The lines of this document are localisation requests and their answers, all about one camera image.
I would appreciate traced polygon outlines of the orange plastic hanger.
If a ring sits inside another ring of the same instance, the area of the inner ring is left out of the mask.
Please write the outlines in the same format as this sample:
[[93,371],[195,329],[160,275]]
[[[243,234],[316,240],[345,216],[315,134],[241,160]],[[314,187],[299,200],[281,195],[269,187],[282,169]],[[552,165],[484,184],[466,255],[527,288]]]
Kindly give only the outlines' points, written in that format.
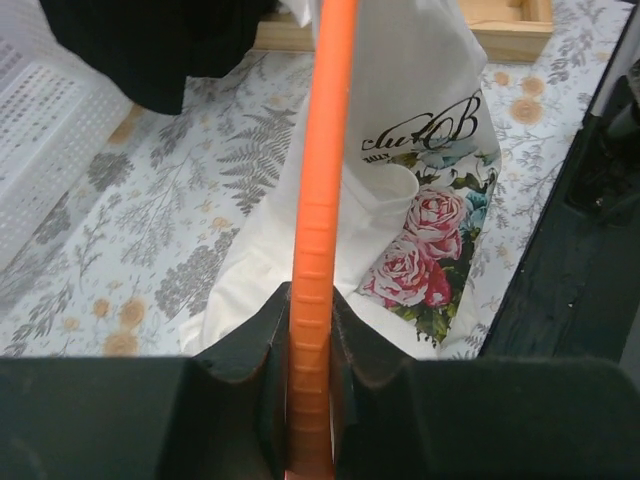
[[301,171],[290,301],[289,479],[334,476],[330,331],[358,2],[322,7]]

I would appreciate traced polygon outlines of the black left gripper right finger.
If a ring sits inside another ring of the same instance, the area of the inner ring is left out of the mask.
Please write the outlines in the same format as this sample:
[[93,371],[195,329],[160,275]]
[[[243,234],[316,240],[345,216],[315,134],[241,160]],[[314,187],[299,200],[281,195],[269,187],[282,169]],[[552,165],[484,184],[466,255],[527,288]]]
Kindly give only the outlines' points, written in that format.
[[340,479],[635,479],[639,394],[595,359],[417,360],[332,306]]

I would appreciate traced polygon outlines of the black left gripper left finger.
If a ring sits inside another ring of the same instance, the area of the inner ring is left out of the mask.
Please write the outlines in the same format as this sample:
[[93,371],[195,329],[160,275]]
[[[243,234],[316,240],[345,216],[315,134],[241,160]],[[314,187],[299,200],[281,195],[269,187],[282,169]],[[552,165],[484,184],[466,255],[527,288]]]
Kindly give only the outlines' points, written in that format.
[[5,479],[281,479],[290,284],[192,357],[1,362]]

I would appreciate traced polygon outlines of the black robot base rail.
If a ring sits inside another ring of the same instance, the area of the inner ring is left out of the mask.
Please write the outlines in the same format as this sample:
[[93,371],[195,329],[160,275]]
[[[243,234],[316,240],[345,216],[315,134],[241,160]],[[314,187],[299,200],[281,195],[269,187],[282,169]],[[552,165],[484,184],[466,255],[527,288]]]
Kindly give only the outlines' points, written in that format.
[[598,85],[481,355],[639,370],[639,9]]

